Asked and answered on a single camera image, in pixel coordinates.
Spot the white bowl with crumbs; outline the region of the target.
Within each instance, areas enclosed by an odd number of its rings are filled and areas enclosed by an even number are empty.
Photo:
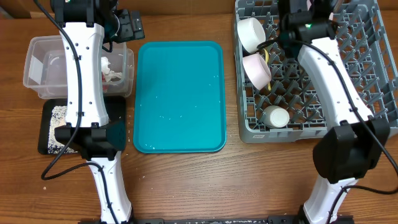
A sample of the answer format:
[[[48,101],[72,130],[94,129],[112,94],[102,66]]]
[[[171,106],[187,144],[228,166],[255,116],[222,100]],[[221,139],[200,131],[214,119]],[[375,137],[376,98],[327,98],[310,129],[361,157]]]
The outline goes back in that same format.
[[[249,54],[257,51],[257,46],[266,41],[262,24],[255,18],[240,20],[237,24],[239,40]]]

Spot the white napkin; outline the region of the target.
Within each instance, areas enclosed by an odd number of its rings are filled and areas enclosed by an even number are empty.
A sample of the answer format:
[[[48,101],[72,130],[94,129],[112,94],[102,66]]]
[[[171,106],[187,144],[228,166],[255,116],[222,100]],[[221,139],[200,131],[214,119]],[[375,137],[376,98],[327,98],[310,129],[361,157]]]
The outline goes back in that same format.
[[[103,82],[110,82],[112,80],[120,80],[122,78],[121,72],[115,72],[109,68],[110,62],[107,57],[101,58],[101,73]]]

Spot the yellow plastic spoon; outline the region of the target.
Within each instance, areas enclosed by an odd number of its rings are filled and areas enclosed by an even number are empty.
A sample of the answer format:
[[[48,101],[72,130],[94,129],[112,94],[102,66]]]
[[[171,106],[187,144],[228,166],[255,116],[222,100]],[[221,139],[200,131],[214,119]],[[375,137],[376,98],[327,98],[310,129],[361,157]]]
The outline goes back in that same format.
[[[267,51],[266,49],[264,49],[264,60],[265,60],[266,64],[268,64],[268,61],[269,61],[269,53],[268,53],[268,51]],[[267,89],[268,89],[269,91],[272,90],[271,83],[268,83],[268,84],[267,84]]]

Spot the pink bowl with nuts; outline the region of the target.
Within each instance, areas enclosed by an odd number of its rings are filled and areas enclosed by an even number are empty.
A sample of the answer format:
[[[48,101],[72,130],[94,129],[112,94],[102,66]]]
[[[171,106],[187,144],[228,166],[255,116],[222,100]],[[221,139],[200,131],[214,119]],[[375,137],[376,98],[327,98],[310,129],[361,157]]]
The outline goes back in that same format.
[[[271,82],[271,71],[260,54],[252,54],[243,58],[246,75],[255,88],[261,90]]]

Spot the white paper cup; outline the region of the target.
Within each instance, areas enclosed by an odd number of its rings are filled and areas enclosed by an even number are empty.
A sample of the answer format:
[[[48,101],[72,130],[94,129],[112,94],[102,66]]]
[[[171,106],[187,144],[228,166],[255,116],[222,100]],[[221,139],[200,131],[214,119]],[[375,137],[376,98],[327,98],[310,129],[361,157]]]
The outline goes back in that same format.
[[[264,112],[266,117],[263,123],[270,128],[283,128],[289,123],[289,112],[280,106],[268,106]]]

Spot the white round plate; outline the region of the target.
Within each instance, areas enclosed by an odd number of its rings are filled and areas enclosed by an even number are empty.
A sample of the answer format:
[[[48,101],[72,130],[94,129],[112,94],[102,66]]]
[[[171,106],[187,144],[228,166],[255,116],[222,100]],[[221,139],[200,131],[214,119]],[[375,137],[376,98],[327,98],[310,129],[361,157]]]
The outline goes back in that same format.
[[[314,19],[333,19],[336,1],[332,0],[307,0],[307,9]]]

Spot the red ketchup packet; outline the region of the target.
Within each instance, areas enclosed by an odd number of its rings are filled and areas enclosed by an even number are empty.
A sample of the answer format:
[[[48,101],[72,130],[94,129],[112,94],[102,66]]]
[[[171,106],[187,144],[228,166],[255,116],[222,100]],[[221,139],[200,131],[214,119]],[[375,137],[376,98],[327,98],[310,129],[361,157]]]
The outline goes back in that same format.
[[[108,76],[104,73],[102,73],[102,87],[103,87],[103,93],[108,92]]]

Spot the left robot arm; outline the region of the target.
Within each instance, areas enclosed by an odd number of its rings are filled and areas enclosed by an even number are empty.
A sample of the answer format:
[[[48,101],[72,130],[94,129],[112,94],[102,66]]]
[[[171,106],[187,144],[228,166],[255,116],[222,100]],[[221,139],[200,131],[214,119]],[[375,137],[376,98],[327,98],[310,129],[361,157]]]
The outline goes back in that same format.
[[[117,1],[50,3],[49,19],[59,29],[67,67],[66,124],[55,130],[65,149],[78,151],[90,168],[101,204],[100,223],[133,223],[121,168],[126,123],[112,120],[106,110],[101,57],[104,44],[145,37],[137,11],[118,9]]]

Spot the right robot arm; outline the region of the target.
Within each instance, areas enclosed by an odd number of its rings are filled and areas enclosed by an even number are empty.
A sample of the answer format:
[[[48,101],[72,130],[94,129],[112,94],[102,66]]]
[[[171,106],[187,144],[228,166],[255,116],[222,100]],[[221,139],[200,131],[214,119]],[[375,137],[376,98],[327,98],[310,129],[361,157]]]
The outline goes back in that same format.
[[[375,168],[389,123],[375,118],[359,97],[340,56],[330,19],[337,1],[278,1],[280,47],[305,70],[317,93],[327,133],[313,148],[318,172],[298,223],[339,223],[337,211],[351,189]]]

